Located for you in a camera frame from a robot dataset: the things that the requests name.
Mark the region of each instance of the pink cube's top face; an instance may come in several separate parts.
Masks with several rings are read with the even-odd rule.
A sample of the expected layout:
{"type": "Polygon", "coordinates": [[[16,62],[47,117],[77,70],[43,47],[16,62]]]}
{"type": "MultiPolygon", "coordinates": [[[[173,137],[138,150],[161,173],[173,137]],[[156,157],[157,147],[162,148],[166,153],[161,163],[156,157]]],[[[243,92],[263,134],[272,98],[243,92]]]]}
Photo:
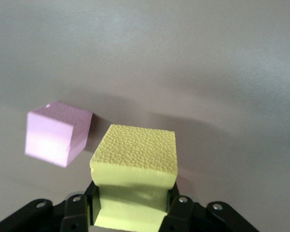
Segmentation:
{"type": "Polygon", "coordinates": [[[92,113],[88,110],[59,101],[52,102],[30,112],[70,125],[75,125],[88,117],[92,117],[92,113]]]}
{"type": "Polygon", "coordinates": [[[27,116],[25,153],[66,167],[86,146],[92,113],[59,101],[27,116]]]}

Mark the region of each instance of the pink foam cube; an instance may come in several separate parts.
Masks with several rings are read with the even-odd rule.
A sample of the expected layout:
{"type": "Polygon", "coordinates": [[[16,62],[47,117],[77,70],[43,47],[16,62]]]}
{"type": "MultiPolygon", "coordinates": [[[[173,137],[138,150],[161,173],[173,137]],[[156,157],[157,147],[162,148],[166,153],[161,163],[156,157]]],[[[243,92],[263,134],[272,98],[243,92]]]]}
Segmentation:
{"type": "Polygon", "coordinates": [[[27,115],[25,154],[66,167],[85,148],[92,112],[53,102],[27,115]]]}

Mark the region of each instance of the gray surface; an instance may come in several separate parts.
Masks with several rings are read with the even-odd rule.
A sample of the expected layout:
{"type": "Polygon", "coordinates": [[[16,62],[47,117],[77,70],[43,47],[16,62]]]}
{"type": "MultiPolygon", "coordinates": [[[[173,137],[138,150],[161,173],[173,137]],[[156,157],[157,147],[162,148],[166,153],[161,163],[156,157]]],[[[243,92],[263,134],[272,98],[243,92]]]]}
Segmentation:
{"type": "Polygon", "coordinates": [[[290,1],[0,0],[0,220],[85,189],[111,122],[174,130],[183,193],[290,232],[290,1]],[[100,118],[66,169],[24,155],[56,100],[100,118]]]}

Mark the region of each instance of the cube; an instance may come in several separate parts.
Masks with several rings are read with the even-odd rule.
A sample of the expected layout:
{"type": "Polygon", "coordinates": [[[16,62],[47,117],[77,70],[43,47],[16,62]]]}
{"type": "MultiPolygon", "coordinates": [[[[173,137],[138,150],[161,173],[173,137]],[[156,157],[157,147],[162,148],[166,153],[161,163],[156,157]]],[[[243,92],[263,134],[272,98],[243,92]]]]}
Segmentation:
{"type": "Polygon", "coordinates": [[[96,226],[155,232],[177,177],[175,133],[111,125],[91,161],[101,210],[96,226]]]}
{"type": "Polygon", "coordinates": [[[92,112],[53,102],[27,114],[25,154],[66,167],[85,148],[92,112]]]}

